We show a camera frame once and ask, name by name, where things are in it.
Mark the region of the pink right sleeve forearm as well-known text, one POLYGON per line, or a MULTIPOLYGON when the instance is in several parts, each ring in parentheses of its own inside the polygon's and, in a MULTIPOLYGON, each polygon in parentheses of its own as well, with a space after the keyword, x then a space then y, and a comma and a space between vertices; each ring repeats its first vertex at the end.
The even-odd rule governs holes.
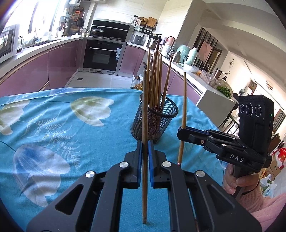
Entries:
POLYGON ((238 202, 259 221, 262 231, 285 231, 285 194, 264 197, 260 187, 242 194, 238 202))

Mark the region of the person's right hand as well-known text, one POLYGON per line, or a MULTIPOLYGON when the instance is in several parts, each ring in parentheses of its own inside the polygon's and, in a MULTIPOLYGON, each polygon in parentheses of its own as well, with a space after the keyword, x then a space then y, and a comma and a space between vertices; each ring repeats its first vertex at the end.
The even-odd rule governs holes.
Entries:
POLYGON ((247 176, 236 178, 233 176, 234 167, 228 164, 223 176, 223 188, 231 195, 234 195, 238 187, 244 188, 244 193, 254 190, 259 184, 259 174, 253 173, 247 176))

